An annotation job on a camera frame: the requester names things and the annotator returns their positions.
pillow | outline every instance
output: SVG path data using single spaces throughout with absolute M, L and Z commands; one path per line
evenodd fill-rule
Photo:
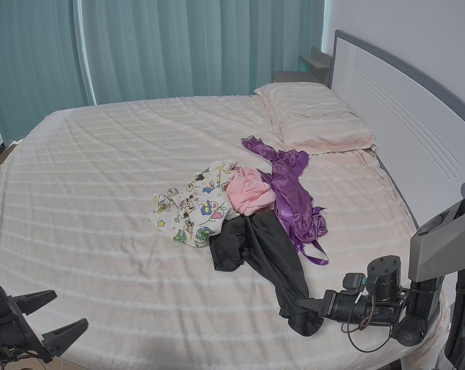
M 375 149 L 371 130 L 325 85 L 270 83 L 262 96 L 274 132 L 288 150 L 310 154 Z

headboard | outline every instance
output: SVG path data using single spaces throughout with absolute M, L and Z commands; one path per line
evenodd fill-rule
M 418 225 L 465 195 L 465 103 L 394 55 L 335 32 L 329 88 L 375 134 Z

bed sheet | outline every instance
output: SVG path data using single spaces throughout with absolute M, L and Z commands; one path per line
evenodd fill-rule
M 240 142 L 251 134 L 275 149 L 259 96 L 192 97 L 63 110 L 46 117 L 0 167 L 0 284 L 9 294 L 54 289 L 27 317 L 46 332 L 86 317 L 87 332 L 64 358 L 87 368 L 372 369 L 414 350 L 391 340 L 360 354 L 326 320 L 303 337 L 279 316 L 273 285 L 247 264 L 213 269 L 206 248 L 171 241 L 150 222 L 154 193 L 183 187 L 214 160 L 271 165 Z M 311 297 L 339 290 L 346 272 L 399 255 L 406 281 L 406 207 L 371 151 L 310 156 L 301 176 L 328 233 L 330 259 L 302 258 Z M 448 304 L 425 346 L 444 339 Z M 386 328 L 354 340 L 376 347 Z

purple ribbon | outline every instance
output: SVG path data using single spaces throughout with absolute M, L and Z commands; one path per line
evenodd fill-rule
M 323 208 L 311 206 L 312 198 L 299 182 L 299 176 L 308 165 L 308 154 L 295 150 L 276 152 L 253 136 L 242 139 L 242 144 L 272 163 L 272 174 L 259 172 L 262 180 L 275 192 L 275 216 L 291 239 L 296 252 L 301 252 L 312 263 L 328 264 L 328 260 L 309 256 L 305 252 L 305 244 L 312 244 L 327 256 L 317 241 L 318 237 L 327 232 L 325 219 L 320 215 Z

pile of clothes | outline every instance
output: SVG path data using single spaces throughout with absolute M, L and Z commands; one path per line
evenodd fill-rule
M 317 238 L 327 232 L 323 209 L 311 205 L 299 182 L 308 154 L 275 151 L 253 136 L 242 144 L 270 161 L 272 173 L 216 161 L 183 190 L 156 194 L 158 207 L 149 217 L 175 241 L 194 247 L 209 241 L 216 270 L 234 271 L 246 261 L 274 284 L 280 315 L 291 328 L 311 336 L 323 319 L 312 308 L 297 253 L 318 265 L 328 260 L 305 253 L 305 245 L 312 244 L 325 255 Z

